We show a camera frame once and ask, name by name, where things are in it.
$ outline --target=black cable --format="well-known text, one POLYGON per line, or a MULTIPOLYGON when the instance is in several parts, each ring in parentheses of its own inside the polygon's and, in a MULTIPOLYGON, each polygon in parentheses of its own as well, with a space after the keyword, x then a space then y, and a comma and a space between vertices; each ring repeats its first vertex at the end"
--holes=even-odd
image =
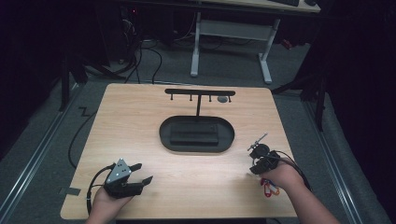
MULTIPOLYGON (((127 43, 126 58, 128 58, 128 55, 134 49, 134 42, 138 41, 140 39, 141 32, 142 31, 140 29, 138 31, 135 30, 134 33, 133 33, 132 38, 130 38, 129 43, 127 43)), ((131 60, 128 62, 128 64, 125 67, 121 68, 120 70, 114 71, 112 73, 115 74, 115 75, 122 74, 124 72, 127 72, 127 71, 131 70, 135 65, 136 65, 136 57, 134 55, 132 55, 131 60)), ((102 76, 103 75, 103 73, 95 72, 95 71, 93 71, 93 70, 91 70, 91 69, 89 69, 87 67, 85 67, 85 71, 87 73, 91 74, 91 75, 94 75, 94 76, 102 76)))
POLYGON ((194 17, 192 18, 192 22, 191 22, 191 26, 190 26, 189 31, 187 31, 187 33, 185 35, 183 35, 182 37, 174 39, 174 44, 180 45, 180 44, 177 43, 177 41, 188 39, 188 38, 190 38, 192 36, 195 36, 195 35, 190 35, 190 33, 192 31, 192 28, 194 27, 194 24, 196 23, 195 22, 196 18, 197 18, 197 13, 195 12, 194 13, 194 17))
MULTIPOLYGON (((128 76, 127 78, 125 78, 124 83, 127 83, 127 82, 128 82, 128 80, 129 80, 129 78, 131 77, 131 75, 134 73, 134 71, 137 69, 137 67, 139 66, 139 64, 142 62, 142 42, 141 42, 140 45, 139 45, 139 53, 140 53, 140 55, 139 55, 139 61, 137 62, 137 65, 134 67, 134 70, 132 70, 132 72, 129 74, 129 76, 128 76)), ((138 83, 140 84, 140 77, 139 77, 139 75, 137 75, 137 80, 138 80, 138 83)))
POLYGON ((297 163, 288 154, 284 153, 283 151, 275 151, 275 152, 276 153, 281 153, 281 154, 287 156, 289 158, 289 160, 291 160, 295 165, 297 165, 297 163))
POLYGON ((82 130, 82 128, 84 127, 84 125, 85 125, 85 124, 86 124, 97 112, 98 112, 97 110, 96 110, 95 112, 93 112, 93 113, 92 113, 92 114, 91 114, 91 115, 79 126, 77 132, 76 132, 75 135, 73 136, 72 141, 70 142, 69 149, 68 149, 68 151, 67 151, 67 157, 68 157, 68 159, 69 159, 70 164, 71 164, 75 169, 77 169, 77 166, 73 163, 72 157, 71 157, 72 146, 73 146, 74 142, 76 141, 76 138, 77 138, 79 132, 81 132, 81 130, 82 130))
POLYGON ((163 64, 163 56, 161 56, 161 54, 157 50, 154 50, 154 49, 145 49, 145 50, 150 50, 150 51, 158 54, 158 56, 160 56, 160 64, 158 65, 157 70, 155 70, 155 72, 154 72, 154 74, 152 75, 152 78, 151 78, 151 84, 154 85, 154 78, 157 75, 158 70, 160 70, 161 65, 163 64))
POLYGON ((140 84, 139 69, 137 69, 137 67, 136 67, 136 77, 137 77, 137 83, 140 84))
POLYGON ((113 163, 105 168, 103 168, 102 170, 100 170, 92 179, 90 187, 88 188, 87 191, 87 211, 88 211, 88 215, 91 213, 92 210, 92 204, 91 204, 91 195, 92 195, 92 188, 93 188, 93 183, 95 182, 96 178, 104 171, 106 170, 112 170, 114 169, 114 167, 116 166, 116 163, 113 163))

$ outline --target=cable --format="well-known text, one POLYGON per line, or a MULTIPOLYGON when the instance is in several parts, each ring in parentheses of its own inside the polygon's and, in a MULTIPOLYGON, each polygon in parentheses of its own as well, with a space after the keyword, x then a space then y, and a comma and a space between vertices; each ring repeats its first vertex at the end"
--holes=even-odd
MULTIPOLYGON (((125 81, 124 81, 124 83, 127 83, 128 82, 128 80, 129 80, 129 78, 131 77, 131 75, 134 73, 134 71, 137 69, 137 67, 139 66, 139 64, 142 62, 142 42, 140 42, 140 44, 139 44, 139 53, 140 53, 140 55, 139 55, 139 61, 137 62, 137 65, 134 67, 134 70, 132 70, 132 72, 129 74, 129 76, 127 77, 127 78, 125 78, 125 81)), ((140 84, 140 77, 139 77, 139 75, 137 74, 137 80, 138 80, 138 83, 140 84)))
POLYGON ((150 51, 158 54, 158 56, 160 56, 160 64, 158 65, 157 70, 155 70, 155 72, 154 72, 154 74, 152 75, 152 78, 151 78, 151 84, 154 85, 154 78, 157 75, 158 70, 160 70, 161 65, 163 64, 163 56, 161 56, 161 54, 158 51, 154 50, 154 49, 145 49, 145 50, 150 50, 150 51))
POLYGON ((281 154, 287 156, 289 158, 289 160, 291 160, 295 165, 297 165, 297 163, 288 154, 284 153, 283 151, 275 151, 275 152, 276 153, 281 153, 281 154))
POLYGON ((92 113, 92 114, 91 114, 91 115, 79 126, 77 132, 76 132, 75 135, 73 136, 72 141, 70 142, 69 149, 68 149, 68 151, 67 151, 67 157, 68 157, 68 159, 69 159, 70 164, 71 164, 75 169, 77 169, 77 166, 73 163, 72 157, 71 157, 72 146, 73 146, 74 142, 76 141, 76 138, 77 138, 79 132, 80 132, 80 131, 82 130, 82 128, 84 127, 84 125, 85 125, 85 124, 86 124, 97 112, 98 112, 97 110, 96 110, 95 112, 93 112, 93 113, 92 113))
POLYGON ((191 33, 192 27, 194 27, 196 17, 197 17, 197 13, 195 12, 194 17, 192 18, 192 22, 191 22, 189 31, 184 36, 182 36, 181 38, 175 39, 174 41, 178 41, 178 40, 182 40, 182 39, 190 38, 191 36, 194 36, 194 35, 189 35, 189 34, 191 33))
MULTIPOLYGON (((126 39, 126 56, 125 56, 125 58, 128 58, 128 55, 130 55, 132 50, 134 50, 134 43, 139 41, 139 39, 140 39, 141 31, 140 31, 140 29, 136 29, 134 27, 134 24, 128 20, 123 19, 122 22, 123 22, 123 24, 125 24, 124 31, 123 31, 123 34, 126 39)), ((128 64, 125 67, 121 68, 120 70, 114 71, 112 73, 115 75, 122 74, 124 72, 131 70, 135 65, 136 65, 136 57, 134 55, 132 55, 132 58, 130 59, 130 61, 128 62, 128 64)), ((94 75, 94 76, 102 76, 103 75, 103 73, 100 73, 100 72, 98 73, 97 71, 91 70, 88 67, 85 67, 85 71, 91 75, 94 75)))
POLYGON ((91 213, 91 210, 92 210, 91 195, 92 195, 92 188, 93 188, 93 186, 94 186, 93 183, 95 182, 96 178, 97 178, 102 172, 104 172, 104 171, 106 171, 106 170, 112 170, 112 169, 114 169, 115 166, 116 166, 116 163, 113 163, 113 164, 111 164, 111 165, 109 165, 109 166, 103 168, 102 170, 100 170, 100 171, 93 177, 93 179, 92 179, 92 181, 91 181, 91 184, 90 184, 90 187, 88 188, 88 191, 87 191, 87 210, 88 210, 88 215, 91 213))

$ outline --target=table surface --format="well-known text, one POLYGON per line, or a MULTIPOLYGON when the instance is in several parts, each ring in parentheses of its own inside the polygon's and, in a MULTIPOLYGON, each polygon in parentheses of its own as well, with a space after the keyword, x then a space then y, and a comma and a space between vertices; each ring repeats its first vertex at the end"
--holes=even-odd
POLYGON ((216 3, 216 4, 228 4, 228 5, 238 5, 244 7, 265 7, 265 8, 298 11, 298 12, 314 12, 314 13, 320 12, 320 7, 318 6, 318 4, 316 4, 314 7, 311 7, 304 0, 300 0, 299 6, 297 7, 271 2, 268 0, 200 0, 200 1, 203 3, 207 2, 207 3, 216 3))
MULTIPOLYGON (((99 170, 124 158, 142 163, 129 182, 153 175, 152 182, 119 213, 118 219, 296 217, 286 192, 267 198, 249 168, 247 148, 264 133, 262 143, 292 157, 272 93, 265 88, 110 84, 82 152, 61 211, 65 219, 87 218, 86 192, 99 170), (165 89, 235 91, 230 103, 203 96, 201 116, 221 117, 235 139, 222 153, 175 152, 161 143, 159 129, 176 115, 195 115, 197 97, 170 95, 165 89)), ((105 172, 96 184, 105 181, 105 172)))

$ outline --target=small hanging object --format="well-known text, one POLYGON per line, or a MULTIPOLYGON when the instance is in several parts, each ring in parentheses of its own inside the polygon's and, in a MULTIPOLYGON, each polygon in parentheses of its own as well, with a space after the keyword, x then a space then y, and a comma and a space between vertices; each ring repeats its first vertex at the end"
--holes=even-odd
POLYGON ((260 185, 264 187, 264 195, 269 198, 271 195, 278 195, 280 193, 277 187, 271 180, 262 178, 260 185))

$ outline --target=human arm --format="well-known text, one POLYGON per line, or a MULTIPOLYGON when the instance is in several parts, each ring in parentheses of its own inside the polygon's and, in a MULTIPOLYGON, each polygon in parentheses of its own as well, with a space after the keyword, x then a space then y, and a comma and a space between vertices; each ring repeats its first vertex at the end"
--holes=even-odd
POLYGON ((92 210, 86 224, 106 224, 113 220, 121 208, 133 197, 115 199, 107 194, 104 188, 96 191, 92 210))
POLYGON ((280 161, 278 166, 261 174, 288 194, 297 217, 303 224, 339 223, 335 216, 305 186, 302 177, 290 165, 280 161))

